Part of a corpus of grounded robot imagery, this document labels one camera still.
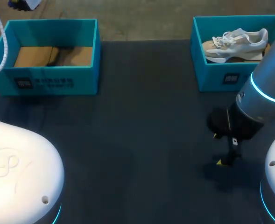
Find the teal cardboard box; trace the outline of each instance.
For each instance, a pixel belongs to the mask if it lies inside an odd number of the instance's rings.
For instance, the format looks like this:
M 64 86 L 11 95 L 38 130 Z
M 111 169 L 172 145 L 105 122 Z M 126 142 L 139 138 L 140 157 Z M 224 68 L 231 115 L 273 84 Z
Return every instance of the teal cardboard box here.
M 95 95 L 100 36 L 96 19 L 10 20 L 5 26 L 8 57 L 0 73 L 2 96 Z M 87 66 L 14 67 L 21 47 L 92 47 Z M 4 45 L 0 38 L 0 62 Z
M 239 91 L 258 63 L 207 63 L 202 43 L 227 31 L 268 31 L 270 45 L 275 41 L 275 15 L 199 16 L 193 18 L 191 56 L 200 91 Z

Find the cardboard insert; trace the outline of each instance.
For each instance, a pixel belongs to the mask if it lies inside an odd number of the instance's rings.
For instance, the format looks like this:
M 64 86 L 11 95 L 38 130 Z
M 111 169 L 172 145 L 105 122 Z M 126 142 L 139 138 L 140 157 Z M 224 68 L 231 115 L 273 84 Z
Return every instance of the cardboard insert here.
M 21 47 L 14 67 L 88 66 L 92 47 Z

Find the shoe sole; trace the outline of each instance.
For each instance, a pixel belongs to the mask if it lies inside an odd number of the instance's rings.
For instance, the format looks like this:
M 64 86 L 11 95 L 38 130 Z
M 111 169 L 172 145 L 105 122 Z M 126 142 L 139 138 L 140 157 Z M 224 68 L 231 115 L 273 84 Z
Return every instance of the shoe sole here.
M 240 57 L 248 61 L 260 61 L 263 58 L 263 54 L 262 52 L 261 53 L 254 52 L 254 53 L 243 53 L 243 54 L 234 55 L 230 57 L 223 57 L 223 58 L 206 57 L 206 59 L 215 63 L 225 63 L 231 57 Z

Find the concrete floor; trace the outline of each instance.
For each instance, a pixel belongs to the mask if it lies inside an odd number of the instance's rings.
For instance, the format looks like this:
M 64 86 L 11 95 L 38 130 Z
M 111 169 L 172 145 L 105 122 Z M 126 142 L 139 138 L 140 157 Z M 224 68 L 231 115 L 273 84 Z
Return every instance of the concrete floor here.
M 189 39 L 197 15 L 275 14 L 275 0 L 43 0 L 33 12 L 18 12 L 0 0 L 9 19 L 98 18 L 102 40 Z

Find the shoelace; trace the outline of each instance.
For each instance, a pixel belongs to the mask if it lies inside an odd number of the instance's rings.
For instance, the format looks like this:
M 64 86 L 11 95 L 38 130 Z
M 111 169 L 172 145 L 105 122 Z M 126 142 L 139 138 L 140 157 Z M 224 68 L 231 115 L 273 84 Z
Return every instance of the shoelace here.
M 233 37 L 226 37 L 226 35 L 229 34 L 229 33 L 230 32 L 225 32 L 222 35 L 222 37 L 220 37 L 220 36 L 218 36 L 218 37 L 212 37 L 214 45 L 216 47 L 220 48 L 224 44 L 234 44 L 234 43 L 236 43 L 236 41 L 234 40 Z

